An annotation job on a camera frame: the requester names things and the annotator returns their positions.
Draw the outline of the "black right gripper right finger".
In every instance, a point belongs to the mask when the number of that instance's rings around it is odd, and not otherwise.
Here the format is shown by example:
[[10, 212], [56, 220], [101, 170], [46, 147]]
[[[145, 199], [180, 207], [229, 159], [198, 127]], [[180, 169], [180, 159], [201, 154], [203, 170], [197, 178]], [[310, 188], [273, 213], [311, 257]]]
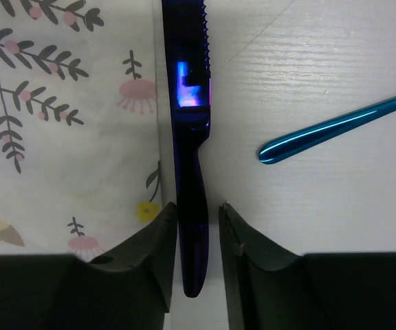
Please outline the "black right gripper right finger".
[[231, 329], [396, 329], [396, 252], [299, 256], [219, 209]]

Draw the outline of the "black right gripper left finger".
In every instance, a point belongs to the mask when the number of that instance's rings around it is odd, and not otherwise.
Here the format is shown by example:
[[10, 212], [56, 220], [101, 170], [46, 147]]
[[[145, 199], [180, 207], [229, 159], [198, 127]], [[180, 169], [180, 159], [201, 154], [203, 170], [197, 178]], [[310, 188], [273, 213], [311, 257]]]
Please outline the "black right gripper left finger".
[[171, 305], [177, 208], [86, 263], [0, 255], [0, 329], [162, 329]]

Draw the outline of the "floral patterned cloth placemat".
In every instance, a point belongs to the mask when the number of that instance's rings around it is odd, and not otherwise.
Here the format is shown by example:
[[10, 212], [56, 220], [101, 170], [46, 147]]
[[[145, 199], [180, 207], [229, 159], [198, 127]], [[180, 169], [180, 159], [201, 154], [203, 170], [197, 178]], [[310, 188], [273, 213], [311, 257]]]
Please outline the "floral patterned cloth placemat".
[[0, 254], [90, 261], [160, 211], [151, 1], [0, 1]]

